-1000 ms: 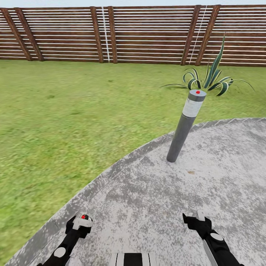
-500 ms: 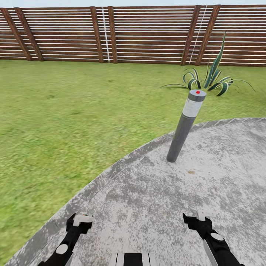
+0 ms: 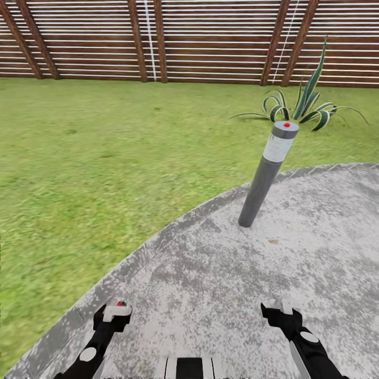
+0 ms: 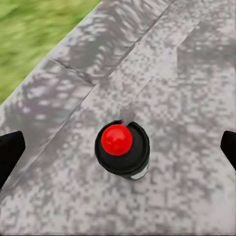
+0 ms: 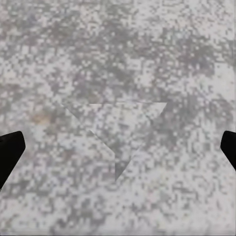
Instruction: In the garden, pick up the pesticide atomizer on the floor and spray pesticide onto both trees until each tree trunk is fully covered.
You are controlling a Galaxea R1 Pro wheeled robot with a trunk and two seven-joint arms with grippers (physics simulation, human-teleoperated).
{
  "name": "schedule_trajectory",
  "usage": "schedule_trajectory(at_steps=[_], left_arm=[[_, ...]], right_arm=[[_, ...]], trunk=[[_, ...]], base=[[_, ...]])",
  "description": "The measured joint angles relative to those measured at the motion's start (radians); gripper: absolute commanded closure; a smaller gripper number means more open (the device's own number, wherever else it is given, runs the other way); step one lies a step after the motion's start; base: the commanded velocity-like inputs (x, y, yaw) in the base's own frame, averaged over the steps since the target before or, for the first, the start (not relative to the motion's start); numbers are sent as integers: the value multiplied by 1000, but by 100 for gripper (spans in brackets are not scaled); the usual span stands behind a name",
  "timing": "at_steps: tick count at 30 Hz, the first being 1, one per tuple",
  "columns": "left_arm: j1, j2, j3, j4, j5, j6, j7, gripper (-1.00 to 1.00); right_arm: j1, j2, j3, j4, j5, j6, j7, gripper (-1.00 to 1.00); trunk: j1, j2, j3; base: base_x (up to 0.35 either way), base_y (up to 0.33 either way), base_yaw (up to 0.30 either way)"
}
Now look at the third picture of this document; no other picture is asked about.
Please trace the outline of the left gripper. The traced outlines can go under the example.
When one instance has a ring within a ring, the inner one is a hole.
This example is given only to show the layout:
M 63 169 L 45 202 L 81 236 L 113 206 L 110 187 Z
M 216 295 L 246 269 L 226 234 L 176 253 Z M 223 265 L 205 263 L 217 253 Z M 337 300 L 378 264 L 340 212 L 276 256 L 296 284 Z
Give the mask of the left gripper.
M 103 322 L 104 314 L 103 312 L 106 309 L 106 305 L 102 306 L 93 317 L 93 330 L 95 332 L 105 332 L 108 334 L 110 339 L 114 332 L 123 332 L 126 324 L 130 322 L 130 316 L 115 315 L 111 322 Z

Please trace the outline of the robot trunk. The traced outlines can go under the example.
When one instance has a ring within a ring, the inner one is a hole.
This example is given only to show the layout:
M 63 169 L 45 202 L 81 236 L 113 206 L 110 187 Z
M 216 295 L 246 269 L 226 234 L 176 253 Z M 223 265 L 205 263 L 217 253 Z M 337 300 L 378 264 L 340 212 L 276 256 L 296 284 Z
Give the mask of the robot trunk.
M 154 379 L 225 379 L 218 357 L 162 357 Z

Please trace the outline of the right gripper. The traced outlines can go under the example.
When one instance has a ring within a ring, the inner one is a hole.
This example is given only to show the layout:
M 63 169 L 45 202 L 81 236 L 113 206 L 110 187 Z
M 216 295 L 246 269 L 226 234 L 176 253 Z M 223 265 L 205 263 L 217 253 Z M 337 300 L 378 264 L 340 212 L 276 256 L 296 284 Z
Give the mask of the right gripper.
M 297 312 L 295 309 L 293 309 L 293 314 L 290 315 L 284 314 L 281 309 L 266 308 L 263 304 L 261 304 L 261 310 L 263 317 L 268 320 L 269 326 L 279 327 L 284 334 L 284 329 L 288 323 L 296 322 L 300 325 L 303 324 L 301 313 Z

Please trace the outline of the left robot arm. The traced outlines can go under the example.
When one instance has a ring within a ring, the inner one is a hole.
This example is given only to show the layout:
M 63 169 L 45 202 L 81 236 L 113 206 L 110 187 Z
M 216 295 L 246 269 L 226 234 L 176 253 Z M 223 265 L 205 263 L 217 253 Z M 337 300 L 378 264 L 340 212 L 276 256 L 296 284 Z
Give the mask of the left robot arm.
M 123 332 L 130 322 L 132 308 L 128 305 L 104 305 L 93 317 L 93 338 L 78 356 L 78 360 L 64 373 L 54 379 L 100 379 L 104 365 L 104 354 L 114 332 Z

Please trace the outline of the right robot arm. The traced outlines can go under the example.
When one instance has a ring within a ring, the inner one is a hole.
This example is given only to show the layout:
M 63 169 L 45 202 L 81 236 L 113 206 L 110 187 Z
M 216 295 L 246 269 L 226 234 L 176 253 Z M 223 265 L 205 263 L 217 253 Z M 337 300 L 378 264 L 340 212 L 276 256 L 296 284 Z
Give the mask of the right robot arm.
M 279 327 L 290 342 L 292 358 L 303 379 L 349 379 L 343 376 L 329 360 L 319 338 L 303 327 L 303 319 L 295 308 L 308 309 L 305 301 L 282 298 L 281 309 L 266 308 L 261 304 L 262 315 L 269 326 Z

